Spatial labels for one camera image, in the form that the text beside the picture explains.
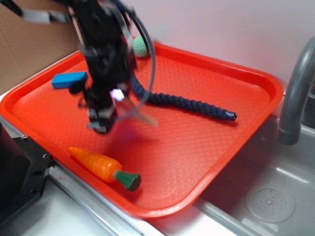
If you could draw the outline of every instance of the cardboard box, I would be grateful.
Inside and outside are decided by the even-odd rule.
[[[68,9],[52,0],[15,0],[22,8]],[[41,25],[19,18],[0,4],[0,94],[77,50],[74,25]]]

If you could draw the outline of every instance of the orange carrot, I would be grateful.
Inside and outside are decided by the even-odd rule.
[[[139,188],[141,183],[140,174],[123,172],[122,165],[117,160],[77,147],[68,147],[68,151],[74,159],[101,180],[107,183],[118,180],[130,191]]]

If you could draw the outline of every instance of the white wall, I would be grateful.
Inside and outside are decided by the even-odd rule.
[[[315,35],[314,0],[123,0],[153,39],[277,76]]]

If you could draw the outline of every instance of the blue foam block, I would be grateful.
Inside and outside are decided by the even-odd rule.
[[[75,82],[80,80],[87,80],[88,74],[86,71],[82,72],[73,72],[73,73],[64,73],[64,74],[57,74],[51,81],[54,89],[63,89],[69,88]]]

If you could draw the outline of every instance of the sink basin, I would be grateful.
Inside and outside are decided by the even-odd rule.
[[[302,127],[292,146],[277,142],[271,115],[202,198],[253,235],[315,235],[315,133]]]

